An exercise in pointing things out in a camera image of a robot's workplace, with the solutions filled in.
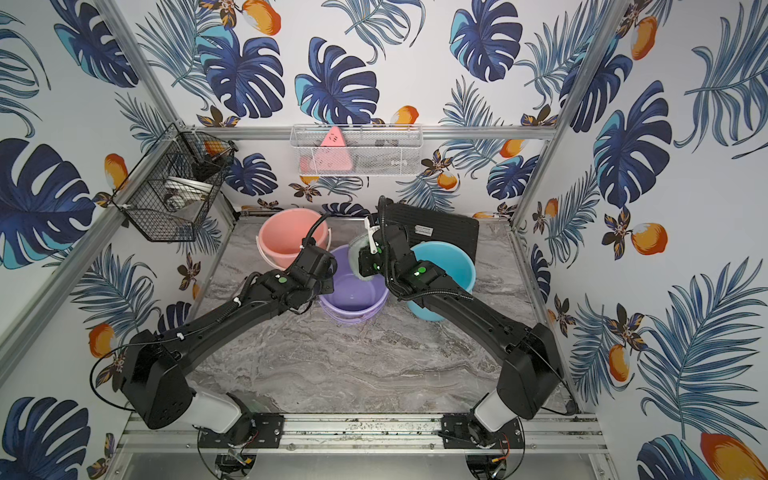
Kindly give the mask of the purple plastic bucket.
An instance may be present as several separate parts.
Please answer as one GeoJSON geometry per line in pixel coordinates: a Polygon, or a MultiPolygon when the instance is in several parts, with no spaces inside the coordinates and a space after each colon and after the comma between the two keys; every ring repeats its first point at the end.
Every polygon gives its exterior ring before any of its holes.
{"type": "Polygon", "coordinates": [[[384,278],[374,276],[361,280],[350,265],[349,246],[343,245],[332,251],[337,260],[333,276],[334,291],[320,296],[322,310],[342,324],[357,324],[376,316],[389,296],[384,278]]]}

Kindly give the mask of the turquoise plastic bucket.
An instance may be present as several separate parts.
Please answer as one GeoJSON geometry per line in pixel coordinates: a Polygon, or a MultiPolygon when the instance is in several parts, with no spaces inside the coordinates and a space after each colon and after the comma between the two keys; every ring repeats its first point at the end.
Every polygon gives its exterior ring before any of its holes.
{"type": "MultiPolygon", "coordinates": [[[[470,297],[476,281],[473,260],[461,248],[451,243],[430,241],[412,248],[416,263],[401,274],[401,280],[412,290],[411,295],[421,292],[464,290],[470,297]]],[[[408,302],[408,308],[425,321],[455,319],[457,307],[464,307],[467,301],[454,295],[425,295],[408,302]]]]}

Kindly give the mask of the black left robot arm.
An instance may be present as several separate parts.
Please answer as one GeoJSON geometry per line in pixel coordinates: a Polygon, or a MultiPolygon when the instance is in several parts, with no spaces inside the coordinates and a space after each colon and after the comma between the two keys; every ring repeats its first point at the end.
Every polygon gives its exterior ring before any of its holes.
{"type": "Polygon", "coordinates": [[[251,273],[236,295],[210,312],[164,332],[139,332],[123,347],[113,387],[152,430],[182,421],[233,445],[244,443],[255,430],[250,410],[230,394],[192,386],[188,374],[252,327],[331,293],[336,269],[332,253],[310,245],[285,270],[251,273]]]}

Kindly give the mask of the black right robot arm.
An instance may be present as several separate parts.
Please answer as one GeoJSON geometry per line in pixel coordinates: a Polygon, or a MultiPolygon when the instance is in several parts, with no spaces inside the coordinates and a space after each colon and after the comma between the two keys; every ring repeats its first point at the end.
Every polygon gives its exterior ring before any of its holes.
{"type": "Polygon", "coordinates": [[[548,327],[530,327],[503,315],[461,288],[443,268],[419,259],[402,226],[369,227],[349,245],[348,257],[359,278],[381,276],[398,300],[412,301],[451,322],[501,366],[495,389],[471,410],[473,421],[485,431],[497,432],[515,419],[533,419],[564,383],[548,327]]]}

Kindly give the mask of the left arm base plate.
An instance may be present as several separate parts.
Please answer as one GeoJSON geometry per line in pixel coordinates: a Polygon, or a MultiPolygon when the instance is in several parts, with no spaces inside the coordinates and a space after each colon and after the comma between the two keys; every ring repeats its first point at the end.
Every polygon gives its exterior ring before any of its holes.
{"type": "Polygon", "coordinates": [[[250,413],[243,415],[235,425],[225,433],[215,433],[203,429],[199,433],[198,444],[208,449],[277,449],[283,436],[285,417],[273,413],[250,413]]]}

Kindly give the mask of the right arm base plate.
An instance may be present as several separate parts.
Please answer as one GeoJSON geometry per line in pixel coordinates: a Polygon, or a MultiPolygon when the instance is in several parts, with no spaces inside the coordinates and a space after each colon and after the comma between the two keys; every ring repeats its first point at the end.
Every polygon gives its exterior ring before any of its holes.
{"type": "Polygon", "coordinates": [[[436,434],[446,449],[518,450],[525,446],[523,429],[518,418],[506,423],[499,431],[483,427],[471,414],[446,414],[440,420],[436,434]]]}

